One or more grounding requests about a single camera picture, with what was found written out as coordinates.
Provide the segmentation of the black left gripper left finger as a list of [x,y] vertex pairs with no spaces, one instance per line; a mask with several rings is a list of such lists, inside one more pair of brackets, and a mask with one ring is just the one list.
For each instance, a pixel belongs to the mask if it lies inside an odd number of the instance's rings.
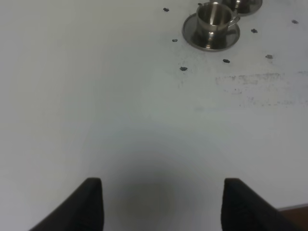
[[103,187],[100,178],[87,178],[33,231],[102,231]]

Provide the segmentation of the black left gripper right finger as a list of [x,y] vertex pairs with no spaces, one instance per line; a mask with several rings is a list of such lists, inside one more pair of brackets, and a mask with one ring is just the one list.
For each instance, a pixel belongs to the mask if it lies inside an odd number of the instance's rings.
[[221,206],[223,231],[299,231],[243,181],[226,178]]

